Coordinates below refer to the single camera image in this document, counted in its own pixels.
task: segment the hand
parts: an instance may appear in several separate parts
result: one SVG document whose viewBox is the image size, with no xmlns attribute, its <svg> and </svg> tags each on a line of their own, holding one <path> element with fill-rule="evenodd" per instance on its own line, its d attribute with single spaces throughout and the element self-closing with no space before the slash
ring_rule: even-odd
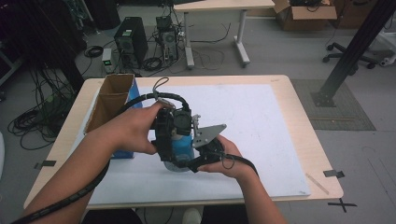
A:
<svg viewBox="0 0 396 224">
<path fill-rule="evenodd" d="M 128 109 L 94 132 L 105 132 L 115 150 L 129 150 L 154 154 L 157 149 L 148 140 L 149 128 L 158 111 L 165 107 L 160 102 L 145 108 Z"/>
<path fill-rule="evenodd" d="M 242 157 L 238 147 L 232 141 L 221 135 L 218 135 L 218 139 L 221 142 L 225 153 Z M 233 161 L 230 159 L 224 159 L 223 162 L 218 161 L 215 163 L 200 166 L 198 167 L 198 170 L 209 173 L 222 173 L 224 175 L 227 175 L 228 177 L 232 177 L 235 179 L 243 176 L 245 172 L 248 172 L 248 170 L 253 171 L 248 165 L 240 161 Z"/>
</svg>

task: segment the black pole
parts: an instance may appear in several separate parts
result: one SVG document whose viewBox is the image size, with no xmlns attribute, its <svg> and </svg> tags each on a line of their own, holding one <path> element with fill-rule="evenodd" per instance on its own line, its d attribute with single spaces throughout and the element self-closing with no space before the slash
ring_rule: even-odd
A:
<svg viewBox="0 0 396 224">
<path fill-rule="evenodd" d="M 395 9 L 395 0 L 377 1 L 370 14 L 361 25 L 361 28 L 352 38 L 343 56 L 320 88 L 320 91 L 312 93 L 316 106 L 334 106 L 332 98 L 338 88 L 343 84 L 349 72 L 358 62 L 364 51 L 366 51 L 373 40 L 375 40 Z"/>
</svg>

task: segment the person's right hand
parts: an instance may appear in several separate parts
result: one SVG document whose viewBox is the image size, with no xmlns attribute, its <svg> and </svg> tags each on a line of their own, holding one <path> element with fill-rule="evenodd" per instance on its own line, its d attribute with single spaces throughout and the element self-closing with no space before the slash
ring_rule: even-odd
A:
<svg viewBox="0 0 396 224">
<path fill-rule="evenodd" d="M 222 135 L 218 135 L 218 139 L 221 142 L 224 148 L 224 152 L 226 154 L 242 157 L 238 147 L 232 141 L 228 140 Z M 228 177 L 239 179 L 240 177 L 244 176 L 246 172 L 250 172 L 253 170 L 248 165 L 240 161 L 224 159 L 223 162 L 218 161 L 215 163 L 202 165 L 198 167 L 198 171 L 209 172 L 209 173 L 222 173 L 224 175 L 227 175 Z"/>
</svg>

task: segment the black tape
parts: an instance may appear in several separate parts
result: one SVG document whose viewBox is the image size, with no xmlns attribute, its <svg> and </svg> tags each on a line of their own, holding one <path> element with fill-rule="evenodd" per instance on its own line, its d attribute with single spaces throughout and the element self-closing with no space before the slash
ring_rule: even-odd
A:
<svg viewBox="0 0 396 224">
<path fill-rule="evenodd" d="M 347 206 L 357 207 L 357 205 L 354 204 L 354 203 L 344 203 L 343 199 L 341 199 L 341 198 L 340 198 L 340 203 L 327 203 L 327 204 L 328 205 L 342 206 L 345 213 L 347 212 L 347 209 L 346 209 Z"/>
<path fill-rule="evenodd" d="M 336 170 L 323 171 L 323 174 L 326 177 L 335 176 L 335 177 L 337 177 L 337 179 L 342 178 L 342 177 L 345 176 L 344 172 L 342 172 L 342 171 L 337 172 Z"/>
<path fill-rule="evenodd" d="M 54 166 L 55 163 L 56 163 L 56 161 L 43 161 L 41 163 L 38 162 L 38 163 L 35 164 L 35 169 L 41 170 L 41 168 L 43 166 Z"/>
</svg>

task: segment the office chair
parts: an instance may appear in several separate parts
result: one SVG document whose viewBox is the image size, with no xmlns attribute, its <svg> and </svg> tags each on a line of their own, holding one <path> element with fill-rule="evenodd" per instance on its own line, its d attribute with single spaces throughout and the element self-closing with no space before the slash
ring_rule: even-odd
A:
<svg viewBox="0 0 396 224">
<path fill-rule="evenodd" d="M 346 51 L 346 48 L 344 48 L 343 46 L 337 44 L 337 43 L 332 43 L 329 46 L 327 46 L 327 50 L 333 50 L 334 48 L 338 49 L 341 51 L 341 53 L 332 53 L 332 54 L 328 54 L 326 57 L 323 58 L 323 62 L 324 63 L 328 63 L 330 58 L 341 58 L 341 56 L 343 56 L 343 53 Z M 360 61 L 366 62 L 368 63 L 366 65 L 366 67 L 368 69 L 373 69 L 375 68 L 375 65 L 378 64 L 378 61 L 372 58 L 368 58 L 365 56 L 361 56 L 359 58 Z M 352 70 L 350 71 L 349 75 L 352 76 L 356 73 L 356 71 L 358 71 L 359 67 L 358 64 L 356 63 L 355 66 L 352 68 Z"/>
</svg>

